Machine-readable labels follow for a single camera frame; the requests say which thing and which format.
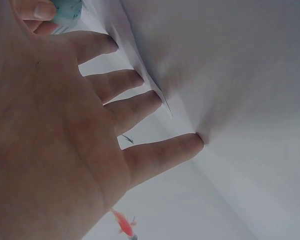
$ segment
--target teal object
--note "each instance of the teal object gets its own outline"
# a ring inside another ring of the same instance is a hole
[[[56,8],[56,15],[50,21],[52,23],[73,27],[80,19],[82,11],[82,0],[51,0]]]

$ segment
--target finger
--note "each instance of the finger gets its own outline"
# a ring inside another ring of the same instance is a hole
[[[101,54],[117,51],[118,45],[109,36],[93,31],[71,31],[62,34],[74,49],[78,64],[85,63]]]
[[[130,170],[131,188],[190,160],[203,147],[201,138],[190,133],[165,141],[126,148],[123,154]]]
[[[49,21],[56,15],[56,7],[49,0],[14,0],[16,12],[23,20]]]
[[[58,24],[52,23],[52,22],[47,22],[44,21],[41,23],[37,29],[34,31],[35,34],[38,35],[49,35],[52,34],[53,31],[58,27]]]
[[[141,86],[144,81],[135,70],[119,70],[85,77],[105,104],[128,89]]]
[[[42,21],[25,20],[24,23],[27,25],[27,27],[30,29],[31,32],[34,32],[39,27],[39,25],[42,23]]]
[[[162,102],[154,91],[106,104],[113,121],[116,135],[119,136],[133,128],[146,116],[156,111]]]

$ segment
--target palm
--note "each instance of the palm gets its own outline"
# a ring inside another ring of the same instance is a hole
[[[128,189],[202,149],[187,134],[121,150],[117,136],[161,101],[150,91],[106,104],[142,84],[131,70],[81,76],[78,64],[115,51],[115,43],[100,33],[41,37],[13,26],[0,51],[0,69],[9,69],[0,71],[0,202],[23,212],[7,213],[9,228],[20,215],[32,219],[22,206],[34,203],[47,216],[61,207],[56,218],[76,215],[91,227]],[[14,198],[15,190],[27,201]]]

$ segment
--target small fish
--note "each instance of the small fish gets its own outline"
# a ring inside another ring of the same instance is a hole
[[[123,134],[122,134],[122,136],[123,136],[123,137],[125,138],[125,140],[127,140],[128,142],[134,144],[134,141],[133,141],[131,138],[129,138],[129,137],[123,135]]]
[[[138,237],[137,235],[134,234],[134,231],[132,229],[135,225],[137,225],[135,218],[133,218],[132,222],[128,222],[128,220],[126,219],[123,213],[118,212],[114,209],[111,209],[110,211],[113,213],[115,220],[118,222],[121,228],[119,234],[125,233],[129,238],[137,239]]]

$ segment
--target fingernail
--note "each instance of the fingernail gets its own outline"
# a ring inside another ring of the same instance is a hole
[[[56,14],[56,8],[53,3],[39,2],[35,9],[33,16],[38,20],[49,21],[54,18]]]

